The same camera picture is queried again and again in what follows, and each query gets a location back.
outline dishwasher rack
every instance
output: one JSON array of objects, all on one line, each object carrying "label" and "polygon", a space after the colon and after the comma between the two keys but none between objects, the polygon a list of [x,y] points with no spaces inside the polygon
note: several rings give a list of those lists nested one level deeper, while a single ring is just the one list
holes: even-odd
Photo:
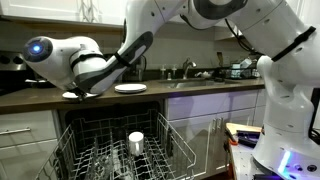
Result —
[{"label": "dishwasher rack", "polygon": [[[144,151],[129,153],[128,135],[144,133]],[[196,155],[156,110],[120,118],[72,120],[36,180],[194,179]]]}]

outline white cup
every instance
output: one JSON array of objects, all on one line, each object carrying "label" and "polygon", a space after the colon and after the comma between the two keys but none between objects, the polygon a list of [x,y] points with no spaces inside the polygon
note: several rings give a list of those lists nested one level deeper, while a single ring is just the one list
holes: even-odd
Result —
[{"label": "white cup", "polygon": [[141,132],[133,132],[129,135],[130,153],[139,156],[143,152],[144,135]]},{"label": "white cup", "polygon": [[240,78],[240,64],[232,64],[231,77]]}]

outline dish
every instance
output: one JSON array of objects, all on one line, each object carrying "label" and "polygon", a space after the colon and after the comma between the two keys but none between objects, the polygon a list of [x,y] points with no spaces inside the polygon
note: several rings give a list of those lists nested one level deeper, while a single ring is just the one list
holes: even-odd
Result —
[{"label": "dish", "polygon": [[114,90],[119,93],[139,93],[147,89],[144,84],[121,84],[117,85]]},{"label": "dish", "polygon": [[[87,96],[86,98],[89,98],[89,97],[94,97],[94,96],[98,96],[99,94],[89,94],[87,93]],[[72,92],[65,92],[62,94],[62,97],[66,98],[66,99],[77,99],[78,96],[75,94],[75,93],[72,93]]]}]

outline white wall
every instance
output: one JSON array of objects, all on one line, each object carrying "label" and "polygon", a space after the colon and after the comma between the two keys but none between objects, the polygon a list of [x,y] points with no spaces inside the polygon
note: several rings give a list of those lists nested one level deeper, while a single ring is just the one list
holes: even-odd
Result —
[{"label": "white wall", "polygon": [[[31,30],[24,26],[0,22],[0,50],[22,51],[23,45],[32,37],[49,36],[52,38],[68,38],[84,35],[97,41],[103,53],[113,53],[120,47],[120,35],[98,33],[70,33]],[[166,64],[171,68],[173,64],[181,67],[187,57],[197,63],[198,68],[218,66],[217,51],[221,51],[229,60],[246,57],[236,41],[213,41],[214,29],[197,31],[186,25],[167,24],[156,34],[153,45],[145,53],[148,69],[159,69]]]}]

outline faucet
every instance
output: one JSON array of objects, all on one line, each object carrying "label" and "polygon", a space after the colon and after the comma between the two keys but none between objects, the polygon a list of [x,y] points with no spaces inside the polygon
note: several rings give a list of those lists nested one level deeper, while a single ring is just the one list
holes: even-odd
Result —
[{"label": "faucet", "polygon": [[189,62],[190,58],[188,58],[184,63],[183,63],[183,70],[184,70],[184,75],[183,75],[183,79],[187,79],[187,74],[188,74],[188,70],[190,67],[197,67],[196,63],[195,62]]}]

